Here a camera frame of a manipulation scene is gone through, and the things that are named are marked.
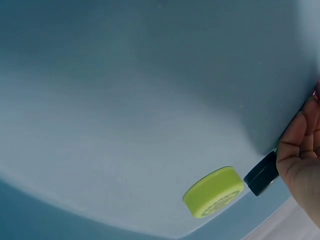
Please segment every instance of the curved surface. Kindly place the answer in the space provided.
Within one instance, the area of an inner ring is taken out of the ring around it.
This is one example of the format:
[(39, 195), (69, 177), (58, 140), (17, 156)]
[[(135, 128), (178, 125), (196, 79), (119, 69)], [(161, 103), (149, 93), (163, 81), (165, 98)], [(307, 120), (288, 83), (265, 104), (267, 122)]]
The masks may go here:
[(105, 224), (45, 204), (0, 180), (0, 237), (6, 240), (165, 240)]
[(317, 240), (319, 237), (319, 228), (290, 197), (274, 214), (243, 240)]
[(316, 84), (310, 3), (1, 2), (0, 175), (108, 225), (198, 229), (217, 214), (184, 193), (244, 177)]

